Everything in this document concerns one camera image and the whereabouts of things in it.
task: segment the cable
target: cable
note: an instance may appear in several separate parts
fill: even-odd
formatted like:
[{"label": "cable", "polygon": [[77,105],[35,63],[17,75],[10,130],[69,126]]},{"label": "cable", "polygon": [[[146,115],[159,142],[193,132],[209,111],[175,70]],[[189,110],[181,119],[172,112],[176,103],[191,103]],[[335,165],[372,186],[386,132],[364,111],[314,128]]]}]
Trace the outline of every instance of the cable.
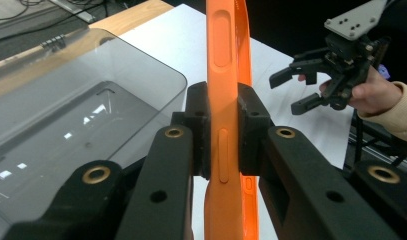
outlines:
[{"label": "cable", "polygon": [[107,7],[107,1],[108,0],[103,0],[103,5],[104,5],[104,13],[106,17],[109,17],[109,8]]},{"label": "cable", "polygon": [[72,3],[72,4],[74,4],[74,5],[86,6],[86,5],[91,5],[91,2],[92,2],[93,0],[86,0],[85,3],[83,3],[84,0],[76,0],[76,1],[74,1],[74,0],[67,0],[67,1],[70,2],[70,3]]},{"label": "cable", "polygon": [[39,31],[45,30],[45,29],[47,29],[47,28],[51,28],[51,27],[56,26],[57,24],[60,24],[61,22],[64,22],[64,21],[68,20],[69,18],[74,17],[74,16],[76,16],[76,15],[78,15],[78,14],[80,14],[80,13],[83,13],[83,12],[88,11],[88,10],[90,10],[90,9],[99,7],[99,6],[103,5],[104,2],[105,2],[105,1],[103,1],[103,2],[100,3],[100,4],[96,4],[96,5],[91,6],[91,7],[89,7],[89,8],[83,9],[82,11],[79,11],[79,12],[77,12],[77,13],[75,13],[75,14],[72,14],[72,15],[70,15],[69,17],[66,17],[66,18],[64,18],[64,19],[62,19],[62,20],[60,20],[60,21],[57,21],[57,22],[55,22],[55,23],[53,23],[53,24],[50,24],[50,25],[48,25],[48,26],[41,27],[41,28],[37,28],[37,29],[28,30],[28,31],[25,31],[25,32],[16,33],[16,34],[9,35],[9,36],[6,36],[6,37],[2,37],[2,38],[0,38],[0,41],[4,41],[4,40],[10,39],[10,38],[19,37],[19,36],[22,36],[22,35],[25,35],[25,34],[34,33],[34,32],[39,32]]},{"label": "cable", "polygon": [[20,4],[22,4],[23,6],[32,7],[32,6],[37,6],[38,4],[44,2],[44,0],[37,0],[37,1],[19,0],[19,2],[20,2]]},{"label": "cable", "polygon": [[26,5],[25,5],[25,4],[22,3],[21,0],[19,1],[19,3],[22,4],[23,6],[25,6],[25,8],[24,8],[20,13],[14,15],[14,16],[11,16],[11,17],[0,18],[0,21],[3,21],[3,20],[10,20],[10,19],[13,19],[13,18],[17,18],[17,17],[19,17],[20,15],[24,14],[24,13],[29,9],[29,4],[26,4]]}]

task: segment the clear plastic container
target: clear plastic container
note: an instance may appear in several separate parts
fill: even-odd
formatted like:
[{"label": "clear plastic container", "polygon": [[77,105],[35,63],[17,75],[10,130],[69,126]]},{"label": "clear plastic container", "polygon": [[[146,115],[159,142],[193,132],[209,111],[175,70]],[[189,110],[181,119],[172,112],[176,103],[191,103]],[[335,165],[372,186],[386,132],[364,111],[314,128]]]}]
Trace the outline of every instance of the clear plastic container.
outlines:
[{"label": "clear plastic container", "polygon": [[0,62],[0,238],[40,217],[83,164],[126,167],[146,156],[186,86],[181,73],[100,29]]}]

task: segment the orange phone case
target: orange phone case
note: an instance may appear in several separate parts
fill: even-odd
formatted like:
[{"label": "orange phone case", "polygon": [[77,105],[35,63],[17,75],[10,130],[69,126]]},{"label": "orange phone case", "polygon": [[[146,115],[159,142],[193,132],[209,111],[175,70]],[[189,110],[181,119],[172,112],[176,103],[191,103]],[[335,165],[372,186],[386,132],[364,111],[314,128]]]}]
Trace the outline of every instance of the orange phone case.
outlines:
[{"label": "orange phone case", "polygon": [[206,3],[211,179],[205,239],[258,239],[256,179],[238,167],[238,89],[251,86],[250,35],[244,0]]}]

